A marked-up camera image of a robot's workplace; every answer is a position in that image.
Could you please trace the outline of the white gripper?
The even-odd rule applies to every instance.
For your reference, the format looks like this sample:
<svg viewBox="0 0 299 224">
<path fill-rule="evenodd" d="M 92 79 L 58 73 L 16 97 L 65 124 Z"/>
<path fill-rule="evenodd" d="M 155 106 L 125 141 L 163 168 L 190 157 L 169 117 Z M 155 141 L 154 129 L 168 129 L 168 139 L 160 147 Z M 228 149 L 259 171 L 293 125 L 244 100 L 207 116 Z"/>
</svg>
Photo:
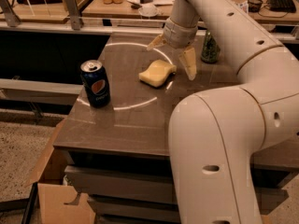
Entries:
<svg viewBox="0 0 299 224">
<path fill-rule="evenodd" d="M 168 18 L 162 35 L 156 36 L 147 46 L 147 50 L 159 48 L 166 43 L 174 49 L 183 49 L 178 58 L 184 66 L 189 80 L 194 80 L 197 74 L 196 53 L 193 46 L 189 46 L 197 33 L 198 18 L 190 21 L 173 21 Z"/>
</svg>

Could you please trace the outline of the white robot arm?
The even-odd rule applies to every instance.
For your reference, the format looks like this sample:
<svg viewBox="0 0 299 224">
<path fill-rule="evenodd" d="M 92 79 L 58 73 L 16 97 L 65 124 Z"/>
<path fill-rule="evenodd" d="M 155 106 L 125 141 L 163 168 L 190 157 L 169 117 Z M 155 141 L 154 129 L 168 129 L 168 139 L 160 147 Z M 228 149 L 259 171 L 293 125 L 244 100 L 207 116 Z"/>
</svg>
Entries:
<svg viewBox="0 0 299 224">
<path fill-rule="evenodd" d="M 203 21 L 238 85 L 200 91 L 172 112 L 168 146 L 182 224 L 263 224 L 250 157 L 299 130 L 299 62 L 232 0 L 175 0 L 156 44 L 185 48 Z"/>
</svg>

